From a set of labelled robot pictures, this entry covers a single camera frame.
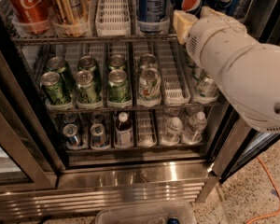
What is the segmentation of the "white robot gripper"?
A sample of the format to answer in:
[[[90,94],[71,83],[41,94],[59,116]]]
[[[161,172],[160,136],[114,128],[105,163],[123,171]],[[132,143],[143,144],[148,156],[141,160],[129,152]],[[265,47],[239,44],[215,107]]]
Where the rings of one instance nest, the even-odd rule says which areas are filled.
[[[186,43],[190,58],[211,77],[217,75],[234,53],[258,44],[246,27],[231,16],[206,6],[200,16],[198,20],[192,14],[175,10],[173,26],[178,42]]]

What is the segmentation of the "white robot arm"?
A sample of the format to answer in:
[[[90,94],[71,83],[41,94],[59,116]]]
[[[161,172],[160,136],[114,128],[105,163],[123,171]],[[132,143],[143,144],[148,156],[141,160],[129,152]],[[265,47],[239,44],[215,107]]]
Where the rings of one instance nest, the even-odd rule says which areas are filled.
[[[261,44],[238,20],[203,7],[174,12],[177,40],[206,71],[240,117],[263,133],[280,133],[280,46]]]

